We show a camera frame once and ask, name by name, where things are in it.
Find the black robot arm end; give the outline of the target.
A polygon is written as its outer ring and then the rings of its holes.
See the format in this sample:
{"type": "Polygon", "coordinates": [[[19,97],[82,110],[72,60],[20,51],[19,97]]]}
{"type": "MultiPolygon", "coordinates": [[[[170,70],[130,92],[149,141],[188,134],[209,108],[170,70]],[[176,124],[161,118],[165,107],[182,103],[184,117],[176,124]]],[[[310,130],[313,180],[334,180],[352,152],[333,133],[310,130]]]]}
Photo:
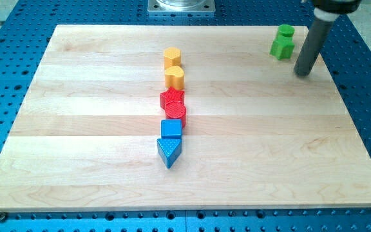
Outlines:
{"type": "Polygon", "coordinates": [[[355,12],[362,0],[312,0],[315,8],[333,14],[350,14],[355,12]]]}

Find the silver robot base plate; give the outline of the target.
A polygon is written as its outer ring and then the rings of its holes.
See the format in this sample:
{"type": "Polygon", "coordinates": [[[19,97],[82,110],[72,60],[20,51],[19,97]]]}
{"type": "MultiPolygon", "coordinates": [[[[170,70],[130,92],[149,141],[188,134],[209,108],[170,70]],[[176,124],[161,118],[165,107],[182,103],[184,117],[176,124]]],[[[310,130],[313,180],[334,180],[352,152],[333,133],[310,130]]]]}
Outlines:
{"type": "Polygon", "coordinates": [[[214,0],[148,0],[150,15],[213,15],[214,0]]]}

